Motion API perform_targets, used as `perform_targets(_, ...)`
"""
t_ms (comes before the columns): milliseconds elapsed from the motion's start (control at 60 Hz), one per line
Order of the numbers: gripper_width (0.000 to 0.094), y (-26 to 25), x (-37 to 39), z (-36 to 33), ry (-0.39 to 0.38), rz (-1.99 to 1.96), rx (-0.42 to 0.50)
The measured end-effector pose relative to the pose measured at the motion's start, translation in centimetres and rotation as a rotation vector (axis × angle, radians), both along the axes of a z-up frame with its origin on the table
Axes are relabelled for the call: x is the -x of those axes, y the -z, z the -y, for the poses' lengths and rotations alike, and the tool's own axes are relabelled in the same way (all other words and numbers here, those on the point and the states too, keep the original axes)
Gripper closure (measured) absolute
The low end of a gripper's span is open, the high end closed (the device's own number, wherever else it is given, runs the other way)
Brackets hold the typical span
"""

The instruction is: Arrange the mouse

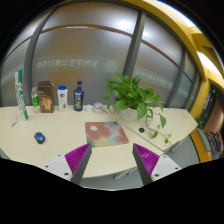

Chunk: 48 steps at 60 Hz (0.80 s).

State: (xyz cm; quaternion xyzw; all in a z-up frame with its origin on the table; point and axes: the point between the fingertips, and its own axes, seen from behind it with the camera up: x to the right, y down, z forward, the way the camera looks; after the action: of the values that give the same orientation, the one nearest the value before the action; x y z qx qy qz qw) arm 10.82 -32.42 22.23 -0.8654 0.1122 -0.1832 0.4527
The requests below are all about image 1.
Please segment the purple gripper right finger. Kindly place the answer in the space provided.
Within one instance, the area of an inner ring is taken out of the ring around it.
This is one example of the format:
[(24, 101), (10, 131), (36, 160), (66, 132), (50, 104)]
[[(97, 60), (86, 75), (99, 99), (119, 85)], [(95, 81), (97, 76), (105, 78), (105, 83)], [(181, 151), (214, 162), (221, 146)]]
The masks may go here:
[(148, 185), (181, 170), (181, 167), (169, 156), (165, 154), (159, 156), (136, 143), (133, 144), (132, 154), (136, 161), (143, 185)]

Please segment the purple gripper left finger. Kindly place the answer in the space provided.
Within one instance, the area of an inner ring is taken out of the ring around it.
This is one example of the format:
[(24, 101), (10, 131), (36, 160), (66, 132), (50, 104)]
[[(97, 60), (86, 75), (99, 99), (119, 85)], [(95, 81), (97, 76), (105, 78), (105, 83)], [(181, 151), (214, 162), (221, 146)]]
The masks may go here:
[(91, 144), (87, 143), (65, 155), (57, 154), (43, 166), (43, 169), (79, 185), (91, 154)]

